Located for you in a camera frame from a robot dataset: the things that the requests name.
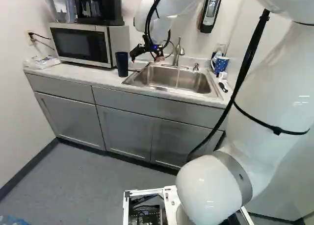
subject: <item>blue polka dot mug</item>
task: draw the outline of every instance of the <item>blue polka dot mug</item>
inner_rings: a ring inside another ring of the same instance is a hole
[[[224,72],[229,62],[228,57],[217,57],[216,65],[215,65],[215,73],[218,75],[220,72]]]

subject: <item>blue cup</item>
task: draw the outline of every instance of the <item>blue cup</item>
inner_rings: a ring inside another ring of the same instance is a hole
[[[215,73],[218,75],[220,72],[224,72],[229,62],[228,57],[217,57],[215,65]]]
[[[128,76],[129,55],[127,52],[116,52],[116,61],[119,77]]]

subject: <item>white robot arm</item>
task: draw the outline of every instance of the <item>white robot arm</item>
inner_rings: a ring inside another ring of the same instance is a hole
[[[150,25],[153,42],[155,44],[160,44],[165,40],[176,17],[185,13],[200,1],[201,0],[161,0],[157,5],[158,15],[155,11],[152,15]],[[153,3],[154,0],[142,0],[134,18],[135,28],[138,31],[145,31],[147,14]]]
[[[161,0],[160,19],[154,14],[150,27],[155,42],[166,37],[176,15],[198,1]],[[196,225],[217,225],[261,193],[283,157],[314,122],[313,0],[258,1],[293,23],[243,82],[228,116],[222,148],[187,163],[178,173],[182,208]],[[143,0],[136,14],[140,31],[153,2]]]

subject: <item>cabinet door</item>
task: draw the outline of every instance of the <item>cabinet door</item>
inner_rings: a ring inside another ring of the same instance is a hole
[[[35,96],[56,136],[104,149],[95,105],[36,92]]]
[[[108,151],[150,161],[154,119],[97,106]]]
[[[211,131],[195,125],[156,119],[153,132],[151,162],[179,169],[185,164],[187,155]],[[207,145],[199,149],[194,156],[211,153],[218,143],[222,131],[217,131]]]

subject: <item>gray carpet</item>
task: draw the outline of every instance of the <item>gray carpet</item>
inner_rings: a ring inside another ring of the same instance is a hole
[[[121,225],[125,190],[175,184],[175,177],[59,144],[0,203],[0,215],[32,225]]]

